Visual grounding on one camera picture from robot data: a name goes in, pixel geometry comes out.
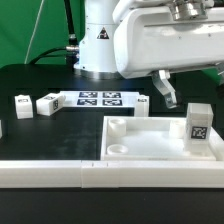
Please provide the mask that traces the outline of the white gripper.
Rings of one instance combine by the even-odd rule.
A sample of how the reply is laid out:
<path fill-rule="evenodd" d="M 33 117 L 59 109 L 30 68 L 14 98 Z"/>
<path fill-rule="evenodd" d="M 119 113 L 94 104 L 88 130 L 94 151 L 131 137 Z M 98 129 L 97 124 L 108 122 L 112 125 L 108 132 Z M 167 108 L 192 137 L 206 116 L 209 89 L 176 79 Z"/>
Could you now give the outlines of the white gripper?
<path fill-rule="evenodd" d="M 178 103 L 170 72 L 217 64 L 224 80 L 224 7 L 213 0 L 120 0 L 113 20 L 118 72 L 125 78 L 153 72 L 169 109 Z"/>

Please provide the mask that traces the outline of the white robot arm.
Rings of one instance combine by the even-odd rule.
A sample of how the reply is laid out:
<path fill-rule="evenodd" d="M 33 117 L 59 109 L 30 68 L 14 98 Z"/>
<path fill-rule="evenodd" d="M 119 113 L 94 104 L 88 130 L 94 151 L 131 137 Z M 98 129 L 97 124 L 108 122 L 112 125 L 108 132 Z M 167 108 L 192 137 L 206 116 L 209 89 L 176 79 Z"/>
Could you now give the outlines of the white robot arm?
<path fill-rule="evenodd" d="M 85 0 L 74 68 L 95 79 L 150 76 L 166 105 L 179 104 L 172 73 L 224 76 L 224 6 L 215 0 Z"/>

